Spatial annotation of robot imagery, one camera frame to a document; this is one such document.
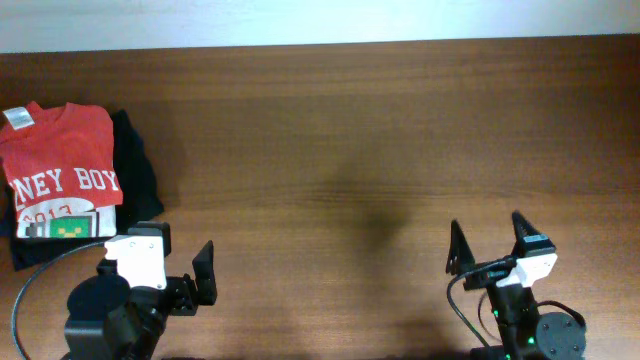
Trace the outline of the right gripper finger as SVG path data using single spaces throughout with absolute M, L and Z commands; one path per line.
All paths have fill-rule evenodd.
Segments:
M 472 270 L 475 265 L 475 258 L 459 222 L 452 220 L 445 272 L 450 275 L 460 275 Z
M 556 247 L 551 239 L 538 231 L 519 211 L 511 215 L 515 244 L 511 255 L 517 258 L 527 258 L 554 254 Z

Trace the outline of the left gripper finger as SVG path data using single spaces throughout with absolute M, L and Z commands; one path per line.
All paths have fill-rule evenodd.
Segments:
M 162 239 L 163 255 L 171 254 L 171 230 L 167 222 L 139 221 L 127 230 L 128 235 L 160 236 Z
M 213 263 L 214 246 L 211 241 L 208 241 L 192 260 L 200 305 L 213 306 L 217 300 Z

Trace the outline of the orange red t-shirt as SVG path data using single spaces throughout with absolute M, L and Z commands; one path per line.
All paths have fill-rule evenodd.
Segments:
M 34 223 L 120 205 L 113 122 L 95 105 L 42 109 L 31 102 L 2 112 L 1 164 L 16 220 Z

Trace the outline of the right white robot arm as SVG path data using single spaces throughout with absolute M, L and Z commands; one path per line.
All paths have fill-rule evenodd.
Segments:
M 561 360 L 582 359 L 586 350 L 587 324 L 574 309 L 554 300 L 538 301 L 532 287 L 549 276 L 558 260 L 557 248 L 520 212 L 511 215 L 515 243 L 512 251 L 496 260 L 478 263 L 460 223 L 452 220 L 445 272 L 452 276 L 446 288 L 449 306 L 480 341 L 470 350 L 472 359 Z M 483 290 L 499 332 L 491 345 L 459 309 L 453 287 Z

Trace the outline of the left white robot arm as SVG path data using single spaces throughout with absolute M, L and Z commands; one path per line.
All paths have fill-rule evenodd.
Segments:
M 217 300 L 214 245 L 192 260 L 194 274 L 168 276 L 167 223 L 139 222 L 104 243 L 97 274 L 67 299 L 70 359 L 150 359 L 171 316 L 194 316 Z

